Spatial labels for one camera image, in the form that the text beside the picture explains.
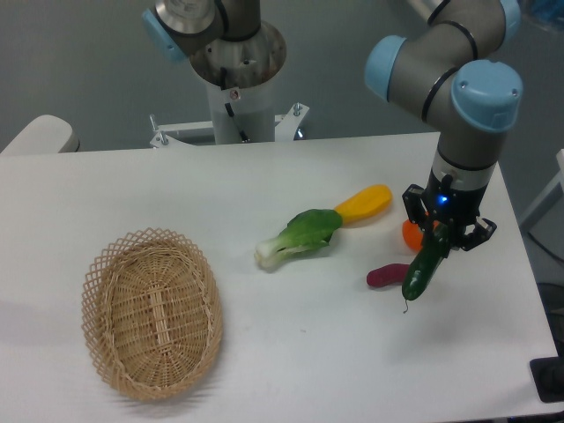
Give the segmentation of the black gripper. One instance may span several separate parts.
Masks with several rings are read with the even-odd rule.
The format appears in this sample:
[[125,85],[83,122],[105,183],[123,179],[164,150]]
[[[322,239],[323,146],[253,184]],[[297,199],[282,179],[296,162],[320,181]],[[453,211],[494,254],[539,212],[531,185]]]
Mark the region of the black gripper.
[[402,199],[407,218],[423,233],[436,222],[451,226],[455,234],[464,234],[457,246],[470,251],[489,241],[497,229],[492,220],[478,217],[487,183],[478,189],[457,189],[453,177],[447,174],[446,178],[448,184],[444,187],[431,171],[425,189],[411,184],[405,190]]

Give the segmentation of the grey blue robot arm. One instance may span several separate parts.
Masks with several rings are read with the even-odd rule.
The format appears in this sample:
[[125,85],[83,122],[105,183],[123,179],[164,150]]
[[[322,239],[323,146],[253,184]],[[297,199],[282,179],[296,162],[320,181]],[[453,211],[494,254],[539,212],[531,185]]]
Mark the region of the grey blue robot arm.
[[[286,43],[257,1],[158,1],[142,19],[162,52],[188,60],[204,82],[218,144],[293,140],[306,109],[298,104],[281,120],[274,115],[271,82],[284,66]],[[440,134],[426,187],[408,188],[404,205],[425,231],[444,224],[450,249],[473,249],[496,228],[479,207],[523,83],[488,56],[520,22],[515,1],[443,1],[423,36],[387,36],[367,58],[366,86]]]

